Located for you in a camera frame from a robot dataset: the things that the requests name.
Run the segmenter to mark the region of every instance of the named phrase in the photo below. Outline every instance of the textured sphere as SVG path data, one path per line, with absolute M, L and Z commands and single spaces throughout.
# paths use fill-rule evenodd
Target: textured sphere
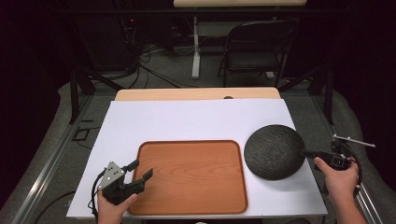
M 252 134 L 245 145 L 249 170 L 267 180 L 279 180 L 296 173 L 304 163 L 300 155 L 304 141 L 284 125 L 268 125 Z

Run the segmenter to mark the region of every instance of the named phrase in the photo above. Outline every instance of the brown tray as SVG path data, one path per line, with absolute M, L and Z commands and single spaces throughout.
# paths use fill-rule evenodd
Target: brown tray
M 235 141 L 147 142 L 133 180 L 153 168 L 135 216 L 241 214 L 248 208 L 240 148 Z

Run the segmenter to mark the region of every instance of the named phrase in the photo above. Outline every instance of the desk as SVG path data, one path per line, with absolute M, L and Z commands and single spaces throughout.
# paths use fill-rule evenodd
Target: desk
M 303 7 L 306 0 L 175 0 L 174 7 Z M 199 78 L 200 49 L 199 36 L 226 36 L 240 22 L 198 22 L 194 17 L 194 59 L 192 63 L 192 78 Z
M 233 99 L 223 100 L 225 96 Z M 294 128 L 289 110 L 275 88 L 119 91 L 107 111 L 67 216 L 93 218 L 87 203 L 94 179 L 110 161 L 119 166 L 129 164 L 147 141 L 233 139 L 243 155 L 249 136 L 274 123 Z M 327 214 L 307 161 L 295 175 L 279 181 L 258 178 L 245 163 L 243 169 L 248 207 L 242 214 L 132 217 L 125 213 L 124 217 L 265 218 Z M 126 181 L 129 179 L 130 173 L 125 176 Z

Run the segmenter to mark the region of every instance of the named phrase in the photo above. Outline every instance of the white table leg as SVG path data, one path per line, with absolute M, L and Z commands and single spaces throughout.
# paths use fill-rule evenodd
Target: white table leg
M 192 63 L 192 79 L 199 78 L 201 56 L 199 54 L 198 20 L 194 17 L 194 61 Z

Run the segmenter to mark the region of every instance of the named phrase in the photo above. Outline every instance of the black clamp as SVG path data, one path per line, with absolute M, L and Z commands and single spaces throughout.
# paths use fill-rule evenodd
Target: black clamp
M 322 151 L 310 151 L 302 150 L 301 155 L 307 157 L 308 159 L 314 159 L 315 157 L 320 157 L 323 159 L 330 167 L 334 170 L 342 171 L 350 167 L 350 153 L 343 149 L 344 143 L 339 143 L 332 141 L 332 153 L 322 152 Z
M 153 174 L 152 169 L 147 171 L 143 178 L 138 179 L 129 184 L 124 183 L 125 174 L 131 172 L 139 166 L 139 160 L 133 161 L 128 166 L 120 168 L 114 161 L 111 161 L 103 175 L 102 181 L 98 189 L 103 192 L 107 200 L 115 205 L 122 203 L 125 199 L 133 194 L 138 194 L 145 190 L 146 181 L 148 181 Z

